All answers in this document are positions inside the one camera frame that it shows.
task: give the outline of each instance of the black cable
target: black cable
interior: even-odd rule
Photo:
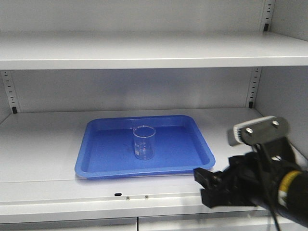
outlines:
[[[270,197],[269,191],[268,191],[268,189],[265,185],[265,182],[263,180],[263,177],[262,177],[262,165],[261,165],[261,161],[260,161],[260,158],[259,158],[258,155],[257,155],[257,163],[258,163],[259,177],[260,177],[260,181],[261,181],[261,184],[262,184],[263,192],[264,192],[265,198],[266,198],[266,200],[268,201],[268,204],[269,204],[269,208],[270,208],[269,211],[270,211],[270,213],[271,213],[271,215],[274,219],[276,230],[281,231],[278,220],[277,220],[277,216],[276,216],[276,213],[275,213],[275,209],[274,209],[274,205],[273,205],[274,203],[272,201],[272,198]]]

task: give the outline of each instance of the cabinet side panel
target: cabinet side panel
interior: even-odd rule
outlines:
[[[264,67],[256,109],[264,116],[286,118],[291,143],[308,157],[308,66]]]
[[[2,76],[0,75],[0,123],[11,113],[8,98],[5,93]]]
[[[308,1],[278,0],[275,3],[271,30],[308,41]]]
[[[251,68],[12,71],[23,112],[245,107]]]

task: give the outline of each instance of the blue tray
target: blue tray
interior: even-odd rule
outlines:
[[[132,129],[156,129],[155,154],[150,160],[134,155]],[[88,123],[75,172],[88,179],[192,173],[215,158],[195,121],[184,115],[95,119]]]

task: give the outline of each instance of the shelf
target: shelf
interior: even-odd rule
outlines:
[[[85,180],[74,165],[86,124],[96,118],[188,115],[194,118],[223,170],[228,157],[250,147],[230,147],[226,130],[257,118],[254,109],[182,109],[110,112],[17,113],[0,125],[0,223],[120,218],[248,211],[252,207],[201,204],[193,175]]]
[[[308,42],[271,32],[1,32],[1,70],[308,65]]]

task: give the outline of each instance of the shelf bracket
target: shelf bracket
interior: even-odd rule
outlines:
[[[253,108],[255,106],[257,90],[261,76],[262,67],[253,67],[250,76],[250,83],[246,98],[246,107]]]
[[[260,31],[269,31],[274,13],[275,0],[265,0],[260,24]]]
[[[15,86],[13,83],[12,75],[10,71],[0,71],[2,81],[4,84],[5,92],[8,97],[9,105],[13,114],[20,112],[20,106],[17,99]]]

